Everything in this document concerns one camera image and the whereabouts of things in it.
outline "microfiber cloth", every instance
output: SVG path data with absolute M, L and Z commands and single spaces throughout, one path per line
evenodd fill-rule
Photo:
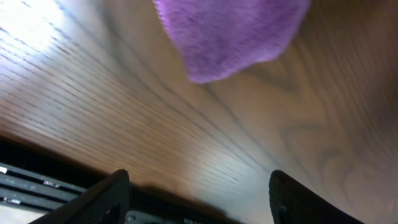
M 310 0 L 154 0 L 193 82 L 226 78 L 278 57 Z

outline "black object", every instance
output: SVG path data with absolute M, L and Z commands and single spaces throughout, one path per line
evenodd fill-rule
M 30 224 L 123 224 L 129 210 L 129 194 L 129 175 L 119 170 Z
M 271 174 L 269 202 L 275 224 L 360 224 L 280 170 Z

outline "purple towel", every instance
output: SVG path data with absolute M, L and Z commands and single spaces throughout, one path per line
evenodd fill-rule
M 278 57 L 310 0 L 154 0 L 163 27 L 197 83 Z

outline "wood grain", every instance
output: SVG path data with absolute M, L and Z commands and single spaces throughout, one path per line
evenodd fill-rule
M 49 16 L 38 2 L 17 2 L 33 12 L 20 29 L 47 36 L 0 30 L 6 136 L 245 223 L 272 223 L 274 169 L 363 222 L 398 222 L 397 1 L 314 0 L 279 59 L 206 85 L 151 1 L 45 1 Z

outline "wooden surface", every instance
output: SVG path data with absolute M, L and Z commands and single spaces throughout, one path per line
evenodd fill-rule
M 278 60 L 207 85 L 187 81 L 150 0 L 5 2 L 3 134 L 246 223 L 272 223 L 274 169 L 398 222 L 398 1 L 313 0 Z

